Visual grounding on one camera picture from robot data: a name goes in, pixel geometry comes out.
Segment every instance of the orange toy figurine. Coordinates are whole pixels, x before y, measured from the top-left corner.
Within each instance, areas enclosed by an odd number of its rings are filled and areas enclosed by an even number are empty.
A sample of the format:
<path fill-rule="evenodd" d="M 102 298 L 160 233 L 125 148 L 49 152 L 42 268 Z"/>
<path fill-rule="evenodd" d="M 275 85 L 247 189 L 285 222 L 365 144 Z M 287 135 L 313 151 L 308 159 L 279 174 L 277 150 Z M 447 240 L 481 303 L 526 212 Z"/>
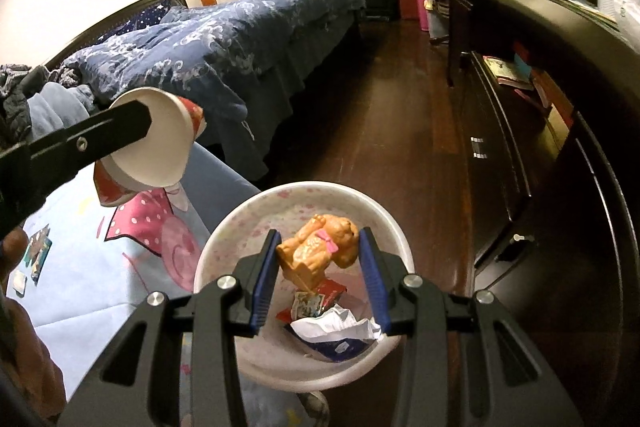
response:
<path fill-rule="evenodd" d="M 358 258 L 358 229 L 346 217 L 316 214 L 298 233 L 276 247 L 285 279 L 314 291 L 334 261 L 348 268 Z"/>

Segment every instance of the bed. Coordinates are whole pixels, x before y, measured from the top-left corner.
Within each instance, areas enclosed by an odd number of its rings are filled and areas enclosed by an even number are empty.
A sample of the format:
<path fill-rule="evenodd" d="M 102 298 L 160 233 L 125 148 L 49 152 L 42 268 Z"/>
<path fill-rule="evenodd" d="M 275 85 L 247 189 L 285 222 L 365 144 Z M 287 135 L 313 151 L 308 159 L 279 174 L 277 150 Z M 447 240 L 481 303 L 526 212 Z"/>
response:
<path fill-rule="evenodd" d="M 290 97 L 347 33 L 357 30 L 364 0 L 238 0 L 187 8 L 180 0 L 157 24 L 113 34 L 158 0 L 142 0 L 98 23 L 46 65 L 78 70 L 98 101 L 155 86 L 203 107 L 198 142 L 220 144 L 225 162 L 247 179 L 267 173 L 262 161 Z"/>
<path fill-rule="evenodd" d="M 50 82 L 40 94 L 52 100 L 58 119 L 37 121 L 34 139 L 88 117 L 64 87 Z M 194 144 L 178 187 L 142 192 L 115 207 L 100 206 L 92 166 L 55 190 L 30 216 L 24 230 L 37 243 L 46 231 L 51 241 L 38 278 L 21 262 L 9 277 L 7 296 L 28 311 L 36 333 L 60 367 L 69 399 L 82 377 L 152 291 L 171 298 L 189 294 L 202 247 L 210 232 L 238 204 L 258 193 L 250 182 Z M 12 282 L 26 280 L 23 293 Z M 191 335 L 183 340 L 180 365 L 180 425 L 190 423 Z M 241 376 L 251 427 L 312 427 L 296 395 L 260 386 Z"/>

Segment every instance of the pink basket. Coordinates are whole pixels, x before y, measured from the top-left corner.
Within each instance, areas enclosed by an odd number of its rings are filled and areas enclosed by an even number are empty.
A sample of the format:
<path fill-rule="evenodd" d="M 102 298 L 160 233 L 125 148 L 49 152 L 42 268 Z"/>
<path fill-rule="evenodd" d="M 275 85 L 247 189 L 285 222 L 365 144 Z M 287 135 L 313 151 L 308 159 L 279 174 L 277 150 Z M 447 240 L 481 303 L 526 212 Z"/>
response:
<path fill-rule="evenodd" d="M 420 29 L 423 32 L 429 31 L 429 19 L 427 17 L 427 9 L 424 7 L 426 0 L 417 0 L 418 3 L 418 17 L 420 19 Z"/>

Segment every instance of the metal screw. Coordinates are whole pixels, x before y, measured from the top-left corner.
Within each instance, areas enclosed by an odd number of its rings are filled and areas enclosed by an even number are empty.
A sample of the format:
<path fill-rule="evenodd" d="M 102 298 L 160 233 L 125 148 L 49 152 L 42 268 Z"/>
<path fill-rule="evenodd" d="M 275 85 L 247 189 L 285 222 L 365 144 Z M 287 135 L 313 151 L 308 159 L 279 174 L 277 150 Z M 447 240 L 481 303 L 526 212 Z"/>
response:
<path fill-rule="evenodd" d="M 223 275 L 218 279 L 218 288 L 221 290 L 228 290 L 236 285 L 236 278 L 232 275 Z"/>
<path fill-rule="evenodd" d="M 89 145 L 89 142 L 87 142 L 84 136 L 79 137 L 78 140 L 76 141 L 76 147 L 80 152 L 86 151 L 86 148 L 88 145 Z"/>
<path fill-rule="evenodd" d="M 152 306 L 159 306 L 164 302 L 164 294 L 160 292 L 151 292 L 146 296 L 146 302 Z"/>
<path fill-rule="evenodd" d="M 476 293 L 476 300 L 481 304 L 491 304 L 494 301 L 494 294 L 489 290 L 480 290 Z"/>
<path fill-rule="evenodd" d="M 404 276 L 402 282 L 405 286 L 409 286 L 409 288 L 419 288 L 422 286 L 422 277 L 417 273 L 410 273 L 409 275 Z"/>

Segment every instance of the dark wooden dresser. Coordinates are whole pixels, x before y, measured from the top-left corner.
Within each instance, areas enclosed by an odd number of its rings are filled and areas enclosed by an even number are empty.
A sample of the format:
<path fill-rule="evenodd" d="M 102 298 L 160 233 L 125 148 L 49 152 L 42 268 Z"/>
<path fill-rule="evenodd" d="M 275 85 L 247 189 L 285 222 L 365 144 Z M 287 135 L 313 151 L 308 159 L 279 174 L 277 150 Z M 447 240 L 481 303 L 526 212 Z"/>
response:
<path fill-rule="evenodd" d="M 517 41 L 552 79 L 545 114 L 482 60 Z M 640 56 L 555 0 L 450 0 L 476 289 L 532 336 L 586 425 L 637 425 Z"/>

